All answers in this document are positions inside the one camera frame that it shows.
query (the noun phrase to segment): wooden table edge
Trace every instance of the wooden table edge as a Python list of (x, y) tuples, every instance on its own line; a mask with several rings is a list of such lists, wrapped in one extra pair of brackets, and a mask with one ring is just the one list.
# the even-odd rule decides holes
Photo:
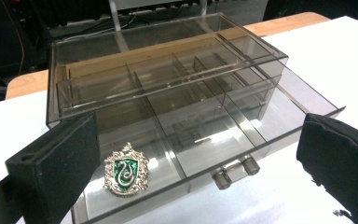
[[(256, 35), (265, 36), (275, 35), (324, 21), (329, 21), (329, 19), (313, 12), (304, 12), (271, 21), (261, 21), (245, 25), (244, 27)], [(6, 99), (8, 100), (39, 91), (46, 91), (47, 89), (48, 70), (25, 74), (13, 78), (8, 83)]]

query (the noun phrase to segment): black foam block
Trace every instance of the black foam block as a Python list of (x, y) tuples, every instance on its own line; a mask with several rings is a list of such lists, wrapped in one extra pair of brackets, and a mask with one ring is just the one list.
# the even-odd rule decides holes
[(358, 130), (329, 117), (308, 114), (296, 157), (315, 183), (324, 185), (358, 223)]
[(100, 164), (93, 114), (63, 120), (6, 161), (27, 223), (60, 223)]

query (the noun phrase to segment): transparent plastic organizer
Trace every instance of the transparent plastic organizer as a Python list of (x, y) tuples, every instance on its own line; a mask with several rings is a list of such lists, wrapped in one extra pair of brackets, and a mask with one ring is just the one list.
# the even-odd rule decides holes
[[(97, 117), (102, 164), (75, 223), (137, 217), (296, 140), (306, 113), (340, 110), (222, 14), (58, 42), (51, 59), (48, 124)], [(103, 160), (127, 142), (149, 159), (148, 189), (118, 198), (103, 189)]]

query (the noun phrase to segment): silver metal badge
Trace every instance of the silver metal badge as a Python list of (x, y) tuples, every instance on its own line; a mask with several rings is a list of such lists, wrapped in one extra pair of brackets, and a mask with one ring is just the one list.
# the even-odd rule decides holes
[(147, 164), (142, 152), (127, 143), (121, 151), (114, 151), (105, 161), (104, 189), (118, 197), (130, 197), (147, 189)]

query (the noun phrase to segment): white surface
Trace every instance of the white surface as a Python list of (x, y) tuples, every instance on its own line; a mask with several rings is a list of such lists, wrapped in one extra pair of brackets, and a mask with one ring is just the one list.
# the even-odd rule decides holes
[[(336, 105), (358, 129), (358, 21), (340, 18), (265, 38), (289, 55), (288, 67)], [(0, 179), (4, 161), (48, 130), (46, 92), (0, 103)], [(260, 161), (258, 175), (219, 191), (209, 185), (131, 223), (350, 223), (296, 161), (292, 145)]]

